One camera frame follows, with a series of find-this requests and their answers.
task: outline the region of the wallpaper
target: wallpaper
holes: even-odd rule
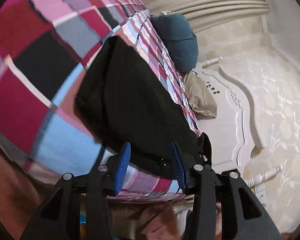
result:
[[[300,223],[300,72],[271,46],[261,17],[235,20],[196,35],[199,60],[222,56],[226,73],[253,94],[257,125],[267,147],[252,151],[243,177],[283,165],[280,174],[265,182],[265,208],[281,232],[293,231]]]

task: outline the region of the carved headboard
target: carved headboard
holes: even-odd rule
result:
[[[218,105],[215,119],[199,120],[200,131],[211,141],[212,167],[217,173],[237,168],[242,174],[253,148],[266,146],[255,122],[253,96],[221,67],[215,71],[197,66],[194,71],[201,76]]]

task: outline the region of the teal pillow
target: teal pillow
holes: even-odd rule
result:
[[[167,47],[175,68],[188,72],[195,68],[199,49],[197,37],[181,14],[151,18],[152,25]]]

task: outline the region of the black cloth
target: black cloth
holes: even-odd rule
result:
[[[49,100],[53,99],[78,64],[52,32],[38,37],[13,62]]]
[[[130,161],[140,168],[174,179],[167,151],[173,141],[202,163],[204,134],[196,136],[181,106],[173,102],[141,56],[118,36],[107,39],[92,62],[75,103],[93,133],[115,151],[124,141],[130,142]]]

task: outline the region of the plaid blanket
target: plaid blanket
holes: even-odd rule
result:
[[[118,35],[149,64],[199,135],[185,88],[141,0],[7,0],[0,10],[0,147],[32,177],[90,171],[101,142],[74,97],[105,40]],[[106,150],[106,157],[115,154]],[[176,197],[176,181],[131,164],[118,198]]]

